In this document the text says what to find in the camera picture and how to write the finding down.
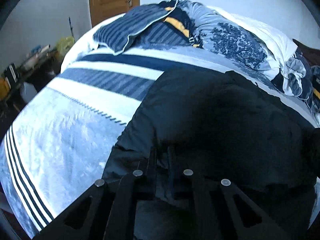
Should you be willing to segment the navy yellow stripe pillow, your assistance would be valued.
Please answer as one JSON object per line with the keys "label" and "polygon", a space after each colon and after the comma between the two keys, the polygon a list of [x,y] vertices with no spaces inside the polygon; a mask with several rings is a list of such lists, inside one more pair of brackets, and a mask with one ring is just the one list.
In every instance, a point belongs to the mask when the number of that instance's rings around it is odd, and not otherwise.
{"label": "navy yellow stripe pillow", "polygon": [[320,98],[320,66],[312,66],[311,70],[313,93],[317,98]]}

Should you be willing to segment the blue white patterned bed sheet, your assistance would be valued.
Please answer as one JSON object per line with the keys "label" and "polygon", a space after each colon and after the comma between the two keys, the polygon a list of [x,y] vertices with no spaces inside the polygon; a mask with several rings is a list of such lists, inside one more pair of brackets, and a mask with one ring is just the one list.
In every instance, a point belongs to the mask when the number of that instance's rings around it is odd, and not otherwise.
{"label": "blue white patterned bed sheet", "polygon": [[207,50],[145,42],[114,55],[99,49],[90,30],[66,55],[61,73],[29,102],[1,137],[1,185],[13,211],[12,235],[33,238],[102,173],[111,148],[152,83],[171,66],[236,71],[300,111],[319,116],[271,79],[296,45],[263,22],[213,12],[254,35],[266,51],[267,70],[253,70]]}

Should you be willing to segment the yellow green plastic bag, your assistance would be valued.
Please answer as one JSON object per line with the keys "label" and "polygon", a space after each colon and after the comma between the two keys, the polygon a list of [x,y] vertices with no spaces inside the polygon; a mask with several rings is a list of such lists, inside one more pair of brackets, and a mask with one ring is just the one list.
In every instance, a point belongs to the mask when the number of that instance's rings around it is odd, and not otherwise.
{"label": "yellow green plastic bag", "polygon": [[74,37],[72,36],[63,37],[56,44],[57,52],[61,56],[65,56],[74,44],[75,44]]}

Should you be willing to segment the blue striped pillow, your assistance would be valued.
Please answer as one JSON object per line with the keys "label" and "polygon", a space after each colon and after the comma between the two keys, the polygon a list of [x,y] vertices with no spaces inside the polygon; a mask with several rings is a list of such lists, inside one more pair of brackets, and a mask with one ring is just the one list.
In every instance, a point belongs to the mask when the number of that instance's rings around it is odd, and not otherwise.
{"label": "blue striped pillow", "polygon": [[135,7],[123,17],[100,27],[93,34],[93,40],[110,48],[114,55],[129,49],[137,38],[146,43],[162,42],[163,35],[173,33],[163,20],[176,8],[176,4],[176,0],[171,0]]}

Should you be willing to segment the dark cluttered side table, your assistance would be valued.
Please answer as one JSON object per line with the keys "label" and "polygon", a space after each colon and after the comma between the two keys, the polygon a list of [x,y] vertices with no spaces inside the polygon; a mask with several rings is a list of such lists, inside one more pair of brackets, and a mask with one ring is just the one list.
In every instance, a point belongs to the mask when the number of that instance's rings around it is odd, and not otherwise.
{"label": "dark cluttered side table", "polygon": [[20,111],[40,92],[61,70],[61,57],[56,48],[44,51],[37,58],[37,63],[27,69],[18,69],[19,78],[8,95],[1,100],[1,111],[11,108]]}

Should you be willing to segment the blue tree print duvet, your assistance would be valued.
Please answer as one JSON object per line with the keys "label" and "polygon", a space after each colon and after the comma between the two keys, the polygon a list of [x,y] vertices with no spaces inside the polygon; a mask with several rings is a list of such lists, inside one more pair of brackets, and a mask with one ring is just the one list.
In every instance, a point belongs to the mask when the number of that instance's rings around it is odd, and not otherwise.
{"label": "blue tree print duvet", "polygon": [[265,76],[285,95],[312,97],[312,72],[298,46],[263,22],[189,0],[163,1],[167,22],[196,48],[220,54]]}

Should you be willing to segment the dark wooden headboard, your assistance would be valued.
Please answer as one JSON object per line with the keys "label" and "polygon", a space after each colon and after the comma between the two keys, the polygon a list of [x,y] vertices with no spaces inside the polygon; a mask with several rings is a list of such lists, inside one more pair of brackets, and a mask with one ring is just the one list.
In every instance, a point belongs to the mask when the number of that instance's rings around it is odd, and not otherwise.
{"label": "dark wooden headboard", "polygon": [[319,49],[310,48],[295,39],[293,39],[293,42],[301,50],[304,58],[307,60],[310,67],[320,65],[320,50]]}

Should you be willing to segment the black puffer jacket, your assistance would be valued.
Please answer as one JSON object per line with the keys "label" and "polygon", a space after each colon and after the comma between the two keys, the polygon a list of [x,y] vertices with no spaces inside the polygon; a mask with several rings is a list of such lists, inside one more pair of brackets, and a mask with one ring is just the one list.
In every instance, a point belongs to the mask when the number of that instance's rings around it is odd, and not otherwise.
{"label": "black puffer jacket", "polygon": [[157,193],[138,203],[138,238],[198,239],[189,204],[169,192],[167,159],[176,153],[206,182],[229,179],[292,239],[306,239],[319,177],[319,129],[243,76],[164,72],[112,147],[103,178],[121,180],[152,148]]}

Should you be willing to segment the yellow jar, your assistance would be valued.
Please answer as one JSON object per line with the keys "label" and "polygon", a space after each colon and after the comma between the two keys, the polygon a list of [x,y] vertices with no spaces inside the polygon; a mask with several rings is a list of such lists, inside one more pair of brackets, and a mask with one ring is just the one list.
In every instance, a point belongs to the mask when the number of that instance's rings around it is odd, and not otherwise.
{"label": "yellow jar", "polygon": [[10,92],[10,87],[4,78],[0,78],[0,100],[2,101]]}

